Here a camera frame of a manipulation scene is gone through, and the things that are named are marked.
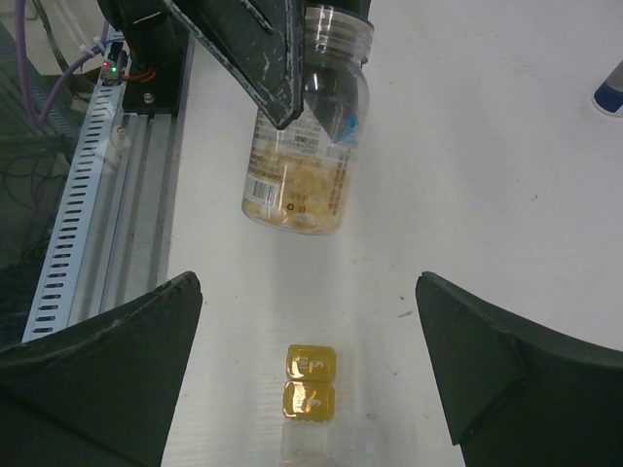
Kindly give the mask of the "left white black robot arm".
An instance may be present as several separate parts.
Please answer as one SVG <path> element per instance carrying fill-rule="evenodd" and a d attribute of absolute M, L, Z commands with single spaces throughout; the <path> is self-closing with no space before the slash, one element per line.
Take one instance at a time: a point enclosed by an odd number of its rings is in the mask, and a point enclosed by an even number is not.
<path fill-rule="evenodd" d="M 360 67 L 374 35 L 367 1 L 102 1 L 99 7 L 144 68 L 174 62 L 181 51 L 175 29 L 186 30 L 277 129 L 302 114 L 313 62 Z"/>

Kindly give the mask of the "clear bottle yellow pills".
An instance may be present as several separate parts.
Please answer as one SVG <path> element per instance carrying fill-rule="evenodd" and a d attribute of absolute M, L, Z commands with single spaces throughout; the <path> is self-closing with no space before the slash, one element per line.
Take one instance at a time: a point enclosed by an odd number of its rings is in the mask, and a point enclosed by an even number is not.
<path fill-rule="evenodd" d="M 247 217 L 299 234 L 341 226 L 369 108 L 363 66 L 373 36 L 355 13 L 307 8 L 303 111 L 282 130 L 258 113 L 242 194 Z"/>

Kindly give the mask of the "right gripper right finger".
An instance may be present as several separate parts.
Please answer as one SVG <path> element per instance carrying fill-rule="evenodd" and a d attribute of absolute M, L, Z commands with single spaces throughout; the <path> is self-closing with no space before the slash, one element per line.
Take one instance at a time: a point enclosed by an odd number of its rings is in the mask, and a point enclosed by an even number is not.
<path fill-rule="evenodd" d="M 468 466 L 619 466 L 622 354 L 433 273 L 415 290 L 454 445 Z"/>

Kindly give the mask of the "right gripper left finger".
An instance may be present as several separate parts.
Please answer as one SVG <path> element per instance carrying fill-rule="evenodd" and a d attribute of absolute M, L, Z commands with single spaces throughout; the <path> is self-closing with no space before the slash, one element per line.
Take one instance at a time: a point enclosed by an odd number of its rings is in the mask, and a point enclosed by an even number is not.
<path fill-rule="evenodd" d="M 201 309 L 201 284 L 186 271 L 2 350 L 2 465 L 161 465 Z"/>

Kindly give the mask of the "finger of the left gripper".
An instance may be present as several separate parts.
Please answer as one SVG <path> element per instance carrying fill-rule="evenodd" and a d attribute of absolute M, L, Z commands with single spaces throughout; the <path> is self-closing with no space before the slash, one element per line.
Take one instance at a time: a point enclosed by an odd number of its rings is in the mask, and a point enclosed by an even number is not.
<path fill-rule="evenodd" d="M 371 0 L 336 0 L 335 9 L 342 15 L 341 22 L 349 26 L 372 29 L 373 24 L 369 20 Z"/>
<path fill-rule="evenodd" d="M 274 127 L 303 111 L 304 1 L 166 1 Z"/>

